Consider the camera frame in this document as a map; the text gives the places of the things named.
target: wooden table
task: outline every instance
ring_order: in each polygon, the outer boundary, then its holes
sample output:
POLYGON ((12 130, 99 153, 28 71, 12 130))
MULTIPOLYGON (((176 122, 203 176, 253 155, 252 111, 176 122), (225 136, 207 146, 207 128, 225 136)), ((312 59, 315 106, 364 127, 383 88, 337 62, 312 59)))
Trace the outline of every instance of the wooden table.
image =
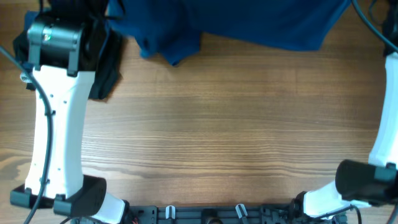
MULTIPOLYGON (((0 4, 8 50, 28 9, 37 9, 35 0, 0 4)), ((105 177, 132 205, 288 202, 332 181, 343 159, 367 161, 384 98, 383 48, 352 8, 318 52, 205 34, 201 52, 174 68, 162 57, 140 58, 129 39, 111 96, 88 101, 84 172, 105 177)), ((34 94, 19 74, 1 58, 0 223, 28 214, 9 204, 34 138, 34 94)), ((390 211, 364 209, 364 222, 385 223, 390 211)), ((33 223, 61 219, 40 210, 33 223)))

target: blue cloth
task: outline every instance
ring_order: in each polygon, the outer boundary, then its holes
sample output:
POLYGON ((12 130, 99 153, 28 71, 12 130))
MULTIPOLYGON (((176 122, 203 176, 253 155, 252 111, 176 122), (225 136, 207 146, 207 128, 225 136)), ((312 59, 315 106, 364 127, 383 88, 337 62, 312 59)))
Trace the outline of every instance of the blue cloth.
MULTIPOLYGON (((318 50, 349 0, 122 0, 126 15, 111 27, 134 36, 142 57, 172 65, 200 49, 200 32, 287 50, 318 50)), ((117 0, 109 15, 123 16, 117 0)))

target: black mount bracket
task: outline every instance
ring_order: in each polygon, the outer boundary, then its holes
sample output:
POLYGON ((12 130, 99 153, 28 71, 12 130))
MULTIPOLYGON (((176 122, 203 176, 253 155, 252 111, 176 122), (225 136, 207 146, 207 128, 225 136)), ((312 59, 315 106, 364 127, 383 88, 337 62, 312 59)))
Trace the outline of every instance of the black mount bracket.
POLYGON ((66 68, 71 77, 95 71, 106 36, 101 20, 72 22, 51 12, 39 14, 27 31, 29 63, 35 70, 41 65, 66 68))
MULTIPOLYGON (((265 204, 256 207, 245 207, 243 204, 235 207, 132 206, 130 212, 134 219, 128 224, 347 224, 347 217, 344 214, 336 215, 331 220, 310 218, 289 220, 289 206, 289 204, 265 204)), ((74 219, 72 223, 99 224, 87 218, 74 219)))
MULTIPOLYGON (((83 187, 74 195, 65 199, 65 195, 57 195, 55 199, 43 197, 39 208, 54 208, 54 213, 67 217, 89 217, 101 208, 106 193, 104 178, 84 175, 83 187)), ((32 208, 37 199, 31 189, 25 185, 17 187, 10 193, 11 205, 32 208)))
POLYGON ((398 202, 398 171, 395 164, 379 167, 344 160, 336 171, 336 188, 343 200, 393 205, 398 202))

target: black cable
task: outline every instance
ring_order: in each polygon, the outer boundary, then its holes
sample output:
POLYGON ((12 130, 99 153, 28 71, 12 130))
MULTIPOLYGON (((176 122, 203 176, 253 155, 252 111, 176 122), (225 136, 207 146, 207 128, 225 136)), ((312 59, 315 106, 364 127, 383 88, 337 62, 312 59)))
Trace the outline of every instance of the black cable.
POLYGON ((361 215, 361 211, 359 211, 359 208, 355 205, 352 205, 352 207, 355 209, 356 212, 356 216, 358 218, 358 224, 362 224, 362 215, 361 215))
POLYGON ((30 211, 29 215, 27 216, 24 224, 28 224, 31 219, 33 218, 36 210, 38 209, 40 205, 40 201, 43 197, 45 186, 47 185, 47 177, 49 175, 49 165, 50 165, 50 154, 51 154, 51 148, 52 148, 52 110, 50 107, 50 102, 49 99, 47 98, 47 95, 45 94, 42 86, 37 82, 37 80, 31 75, 29 72, 27 72, 20 63, 15 60, 15 58, 3 47, 0 46, 0 52, 6 56, 16 67, 18 67, 25 75, 30 79, 32 82, 33 86, 35 86, 36 90, 39 92, 39 95, 41 96, 41 99, 43 100, 44 104, 44 111, 45 111, 45 116, 47 117, 47 148, 45 152, 45 159, 44 159, 44 166, 43 166, 43 174, 42 177, 40 178, 40 190, 39 194, 37 195, 36 202, 34 203, 32 210, 30 211))
POLYGON ((351 0, 353 3, 354 9, 356 13, 359 15, 359 17, 362 19, 362 21, 365 23, 365 25, 373 32, 374 35, 376 35, 378 38, 380 38, 387 46, 389 46, 392 50, 395 52, 398 52, 398 47, 395 46, 390 40, 388 40, 386 37, 384 37, 366 18, 366 16, 363 14, 360 6, 358 5, 357 0, 351 0))
POLYGON ((39 12, 43 12, 43 0, 39 0, 39 12))
POLYGON ((358 217, 358 224, 362 224, 362 215, 361 212, 359 211, 359 208, 355 205, 350 205, 349 207, 343 208, 341 210, 337 210, 335 212, 331 212, 331 213, 326 213, 324 215, 321 215, 319 217, 313 218, 313 220, 321 220, 322 218, 328 218, 334 215, 338 215, 342 212, 348 211, 348 210, 352 210, 355 209, 356 215, 358 217))
POLYGON ((377 0, 372 0, 371 4, 369 5, 369 9, 368 9, 368 14, 369 17, 371 18, 372 22, 375 23, 378 26, 381 26, 382 23, 379 22, 374 16, 373 16, 373 6, 375 5, 375 3, 377 2, 377 0))
POLYGON ((66 219, 64 219, 62 222, 60 222, 60 224, 65 224, 65 223, 67 223, 69 220, 70 220, 70 218, 66 218, 66 219))
POLYGON ((346 208, 337 210, 337 211, 335 211, 335 212, 326 213, 326 214, 324 214, 324 215, 321 215, 321 216, 319 216, 319 217, 314 218, 314 220, 321 220, 322 218, 328 218, 328 217, 330 217, 330 216, 338 215, 338 214, 340 214, 341 212, 345 212, 345 211, 348 211, 348 210, 350 210, 350 209, 353 209, 353 206, 352 206, 352 205, 350 205, 349 207, 346 207, 346 208))
POLYGON ((396 219, 398 215, 398 203, 394 206, 394 209, 391 212, 390 218, 387 221, 387 224, 393 224, 394 220, 396 219))

